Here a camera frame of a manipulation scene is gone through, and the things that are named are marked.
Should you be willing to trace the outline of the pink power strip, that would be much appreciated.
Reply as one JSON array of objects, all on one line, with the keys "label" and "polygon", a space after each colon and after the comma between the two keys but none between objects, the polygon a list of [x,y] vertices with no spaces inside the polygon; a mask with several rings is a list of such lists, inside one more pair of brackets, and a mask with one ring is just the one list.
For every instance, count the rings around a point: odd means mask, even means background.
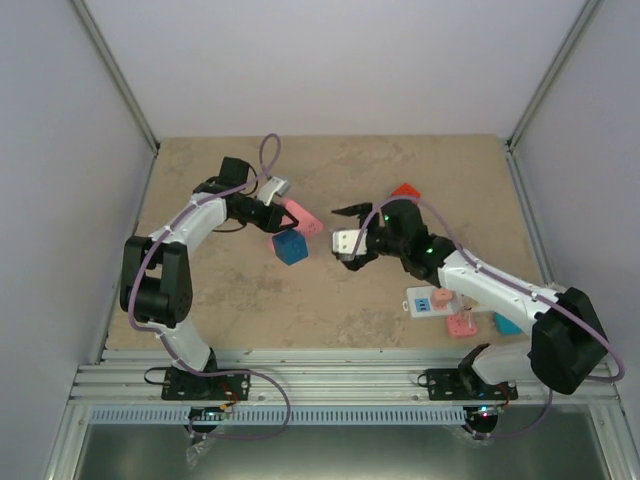
[{"label": "pink power strip", "polygon": [[298,225],[295,227],[295,230],[304,237],[311,238],[323,231],[324,226],[322,222],[295,200],[284,197],[281,200],[281,204],[298,220]]}]

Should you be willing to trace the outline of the blue cube socket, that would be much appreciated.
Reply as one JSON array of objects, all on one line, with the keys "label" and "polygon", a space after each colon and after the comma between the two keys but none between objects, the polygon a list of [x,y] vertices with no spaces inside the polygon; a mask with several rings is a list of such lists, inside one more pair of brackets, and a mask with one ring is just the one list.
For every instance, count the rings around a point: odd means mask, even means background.
[{"label": "blue cube socket", "polygon": [[309,255],[305,237],[294,229],[274,235],[272,245],[276,257],[287,266],[294,265]]}]

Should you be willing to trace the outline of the red cube socket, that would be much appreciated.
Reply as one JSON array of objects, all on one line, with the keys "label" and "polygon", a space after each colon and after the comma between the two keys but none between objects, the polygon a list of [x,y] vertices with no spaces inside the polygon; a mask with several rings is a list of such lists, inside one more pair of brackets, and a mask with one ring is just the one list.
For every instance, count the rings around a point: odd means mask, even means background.
[{"label": "red cube socket", "polygon": [[410,196],[415,199],[421,198],[421,193],[409,183],[403,183],[391,193],[392,196]]}]

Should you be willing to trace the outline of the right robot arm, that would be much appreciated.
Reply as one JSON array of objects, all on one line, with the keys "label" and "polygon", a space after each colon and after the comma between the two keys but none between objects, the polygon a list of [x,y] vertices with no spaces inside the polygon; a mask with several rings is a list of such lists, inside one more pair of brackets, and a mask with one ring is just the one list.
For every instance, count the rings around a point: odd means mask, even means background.
[{"label": "right robot arm", "polygon": [[359,221],[356,229],[332,234],[332,253],[347,269],[397,258],[412,277],[479,302],[526,335],[511,345],[481,344],[464,357],[458,378],[467,397],[481,399],[499,383],[529,379],[571,395],[607,355],[608,339],[583,291],[535,286],[487,264],[451,233],[430,232],[414,199],[396,196],[337,213]]}]

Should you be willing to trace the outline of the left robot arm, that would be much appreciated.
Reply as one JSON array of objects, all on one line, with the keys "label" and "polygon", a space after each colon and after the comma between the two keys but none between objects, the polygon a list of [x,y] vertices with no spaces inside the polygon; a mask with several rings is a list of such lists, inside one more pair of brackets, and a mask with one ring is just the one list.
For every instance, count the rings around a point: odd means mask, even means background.
[{"label": "left robot arm", "polygon": [[260,174],[264,185],[247,192],[252,166],[226,157],[217,175],[198,185],[187,205],[153,234],[130,237],[124,246],[120,306],[137,331],[154,334],[171,357],[162,382],[165,400],[234,399],[224,384],[231,374],[218,368],[213,349],[190,316],[193,286],[190,258],[227,220],[252,224],[269,234],[285,230],[284,219],[298,221],[281,204],[287,180]]}]

